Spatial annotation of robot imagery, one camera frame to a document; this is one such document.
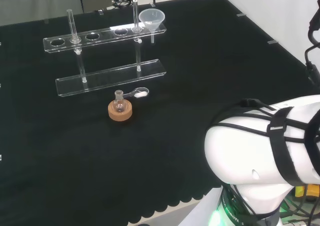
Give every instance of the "test tube rack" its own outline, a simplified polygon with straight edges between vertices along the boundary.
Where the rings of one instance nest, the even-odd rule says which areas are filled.
[[[138,2],[133,0],[133,24],[77,33],[72,10],[67,10],[71,34],[43,39],[44,50],[48,53],[73,50],[77,58],[79,75],[55,80],[57,93],[61,97],[90,92],[116,85],[131,83],[163,76],[165,68],[159,59],[141,62],[141,42],[143,37],[164,33],[167,29],[161,23],[155,31],[139,23]],[[83,47],[134,39],[134,64],[86,73],[82,59]]]

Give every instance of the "funnel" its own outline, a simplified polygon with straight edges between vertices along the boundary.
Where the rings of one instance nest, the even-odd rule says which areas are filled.
[[[158,9],[146,9],[139,14],[139,20],[151,33],[155,32],[165,19],[165,14]],[[155,36],[151,35],[151,43],[155,42]]]

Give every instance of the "cable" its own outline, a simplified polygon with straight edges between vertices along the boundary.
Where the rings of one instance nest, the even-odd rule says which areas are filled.
[[[303,204],[305,203],[306,198],[307,198],[307,191],[308,191],[308,185],[306,184],[305,185],[305,190],[303,192],[303,197],[302,197],[302,200],[301,200],[301,202],[299,204],[299,207],[296,207],[295,211],[292,212],[293,214],[296,214],[299,211],[299,208],[301,208],[303,206]]]
[[[305,51],[305,53],[304,53],[304,58],[305,58],[305,61],[306,61],[307,63],[310,62],[310,61],[309,61],[309,58],[308,58],[308,53],[309,53],[310,51],[312,51],[313,49],[319,47],[319,46],[320,46],[320,42],[318,42],[318,43],[316,43],[315,45],[313,45],[312,47],[306,49],[306,51]]]
[[[269,116],[263,116],[263,115],[251,114],[251,113],[234,113],[229,116],[229,118],[232,118],[232,117],[251,117],[251,118],[258,118],[266,121],[271,121],[271,117]],[[301,130],[305,130],[308,125],[307,123],[296,121],[293,119],[288,119],[288,118],[286,119],[285,123],[287,124],[287,126],[296,127]]]
[[[243,199],[240,198],[240,196],[235,192],[235,190],[231,187],[230,184],[222,182],[222,185],[227,188],[229,191],[231,191],[231,193],[237,198],[237,200],[239,201],[239,203],[241,204],[242,208],[246,211],[247,214],[250,214],[250,212],[248,211],[247,207],[245,206]]]
[[[245,132],[251,132],[251,133],[254,133],[254,134],[257,134],[260,136],[269,137],[266,132],[262,132],[259,130],[255,130],[252,128],[243,127],[243,126],[235,125],[235,124],[231,124],[231,123],[224,123],[224,122],[214,123],[214,124],[212,124],[212,127],[229,127],[229,128],[238,129],[238,130],[245,131]],[[304,143],[305,142],[305,140],[303,138],[284,137],[284,139],[287,142],[295,142],[295,143]],[[316,137],[315,141],[319,142],[320,137]]]
[[[239,193],[238,188],[236,187],[236,185],[234,185],[236,193],[238,194],[238,196],[241,198],[241,200],[243,201],[243,203],[251,210],[251,212],[253,213],[253,215],[256,215],[255,211],[249,206],[249,204],[244,200],[244,198],[241,196],[241,194]]]
[[[312,221],[312,219],[314,217],[314,212],[315,212],[315,209],[316,209],[317,205],[319,204],[319,202],[320,202],[320,195],[317,198],[317,200],[315,201],[315,203],[313,205],[313,208],[312,208],[312,210],[310,212],[310,216],[309,216],[309,220],[308,220],[307,226],[311,226],[311,221]]]
[[[290,202],[290,204],[292,204],[294,207],[298,208],[299,211],[305,213],[306,217],[310,216],[310,213],[305,211],[303,208],[299,207],[298,205],[296,205],[293,201],[291,201],[289,198],[286,198],[286,200],[288,200]],[[315,214],[314,216],[319,217],[320,216],[320,212],[318,212],[317,214]]]
[[[316,45],[316,44],[319,43],[319,42],[314,38],[314,31],[311,30],[311,29],[309,29],[309,31],[308,31],[308,39],[309,39],[309,41],[310,41],[313,45]]]
[[[132,3],[132,0],[121,0],[121,2],[119,2],[119,0],[118,0],[118,2],[116,2],[116,0],[114,0],[113,6],[115,8],[121,9],[121,8],[125,8],[125,7],[131,6],[131,3]]]

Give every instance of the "black table surface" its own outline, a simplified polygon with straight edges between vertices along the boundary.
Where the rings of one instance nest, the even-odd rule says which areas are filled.
[[[150,6],[141,6],[139,10]],[[266,103],[318,93],[304,66],[227,0],[158,3],[167,32],[142,43],[164,77],[61,98],[55,79],[78,74],[73,51],[42,39],[67,18],[0,28],[0,225],[124,226],[220,182],[207,165],[212,116],[241,98]],[[132,23],[132,8],[75,16],[79,32]],[[87,72],[135,62],[133,41],[83,49]],[[150,89],[125,123],[109,119],[114,91]]]

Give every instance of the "green light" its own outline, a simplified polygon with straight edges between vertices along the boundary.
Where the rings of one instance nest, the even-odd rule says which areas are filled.
[[[220,225],[221,218],[218,211],[214,211],[211,215],[211,218],[209,220],[208,226],[218,226]]]

